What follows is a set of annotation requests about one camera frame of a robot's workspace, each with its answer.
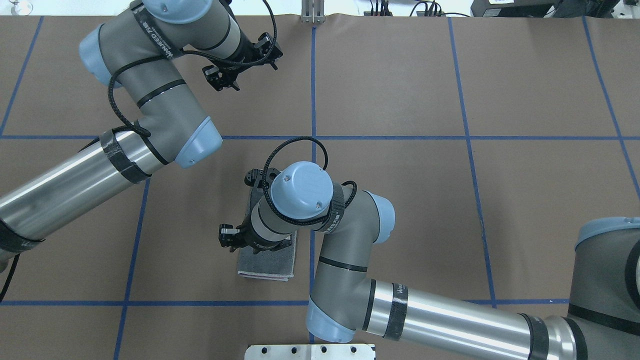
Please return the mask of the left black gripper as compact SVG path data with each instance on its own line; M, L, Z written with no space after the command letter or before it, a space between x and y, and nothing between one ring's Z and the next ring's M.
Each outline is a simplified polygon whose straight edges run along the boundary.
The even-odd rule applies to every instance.
M268 64L277 71L276 62L282 55L280 45L269 32L263 32L256 42L249 41L244 35L241 38L240 47L231 58L224 62L212 60L210 66L202 68L202 73L206 82L217 92L226 88L240 91L237 78L240 73L253 66L247 65L248 63L254 63L256 66Z

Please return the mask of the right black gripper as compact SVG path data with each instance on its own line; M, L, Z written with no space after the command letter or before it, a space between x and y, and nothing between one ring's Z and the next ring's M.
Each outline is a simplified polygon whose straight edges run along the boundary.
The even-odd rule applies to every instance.
M231 224L220 224L218 228L218 241L222 248L235 251L238 248L250 247L253 254L258 255L265 251L279 251L288 248L293 244L292 234L275 241L262 237L253 227L249 215L245 216L243 222L234 227Z

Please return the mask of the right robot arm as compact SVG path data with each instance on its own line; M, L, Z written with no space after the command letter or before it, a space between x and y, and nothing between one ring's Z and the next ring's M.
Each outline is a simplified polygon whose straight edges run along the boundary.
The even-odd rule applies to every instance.
M253 201L240 225L219 226L223 248L274 252L298 230L323 234L306 315L316 338L348 343L365 332L478 360L639 358L638 217L582 226L567 313L542 318L373 278L371 253L391 236L394 207L315 162L250 170L245 182Z

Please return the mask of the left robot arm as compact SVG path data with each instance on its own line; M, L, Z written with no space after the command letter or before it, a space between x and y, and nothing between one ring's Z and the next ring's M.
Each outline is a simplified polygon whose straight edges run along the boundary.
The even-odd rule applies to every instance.
M164 166L187 169L223 139L174 61L203 57L215 89L282 56L277 25L250 41L228 0L135 0L78 47L85 68L107 87L121 125L72 157L1 197L1 269L21 253Z

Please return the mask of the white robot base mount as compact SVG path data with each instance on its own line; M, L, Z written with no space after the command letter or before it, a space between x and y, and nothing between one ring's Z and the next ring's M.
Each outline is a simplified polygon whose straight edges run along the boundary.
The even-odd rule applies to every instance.
M263 344L251 345L245 360L376 360L374 344Z

